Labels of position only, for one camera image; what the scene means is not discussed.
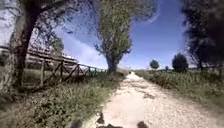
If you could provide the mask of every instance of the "gravel path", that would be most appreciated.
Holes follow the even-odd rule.
[[[174,98],[134,73],[121,83],[100,115],[84,128],[223,128],[200,105]]]

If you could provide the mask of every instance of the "bush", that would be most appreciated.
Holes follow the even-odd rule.
[[[158,61],[156,61],[156,60],[152,60],[152,61],[150,62],[150,67],[151,67],[152,69],[158,69],[158,68],[159,68],[159,63],[158,63]]]
[[[175,72],[186,72],[188,68],[187,58],[183,54],[178,53],[174,56],[172,65]]]

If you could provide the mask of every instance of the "dry grass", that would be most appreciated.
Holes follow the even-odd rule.
[[[215,73],[190,72],[181,74],[157,72],[149,74],[147,71],[137,71],[137,75],[224,115],[224,86]]]
[[[30,71],[29,76],[32,81],[39,75]],[[84,84],[58,85],[31,94],[0,95],[1,127],[64,128],[72,120],[84,121],[101,109],[101,103],[116,90],[120,80],[121,77],[104,76]]]

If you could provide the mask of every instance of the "blue sky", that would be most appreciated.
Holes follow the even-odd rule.
[[[184,49],[184,18],[180,13],[180,0],[157,0],[157,5],[158,11],[154,18],[131,26],[132,51],[123,57],[120,67],[145,69],[152,59],[157,60],[161,68],[171,67],[173,56]],[[93,47],[99,40],[78,24],[82,24],[80,20],[70,25],[72,29],[82,27],[73,35],[57,30],[58,36],[65,44],[65,53],[74,56],[82,64],[106,68],[106,60]],[[5,31],[1,29],[1,39],[9,36]]]

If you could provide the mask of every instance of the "cloud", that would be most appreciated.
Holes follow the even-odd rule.
[[[67,55],[74,56],[81,64],[98,68],[107,68],[104,56],[99,55],[98,51],[96,51],[93,46],[89,46],[76,39],[74,36],[62,31],[58,31],[57,34],[65,44],[64,52]]]

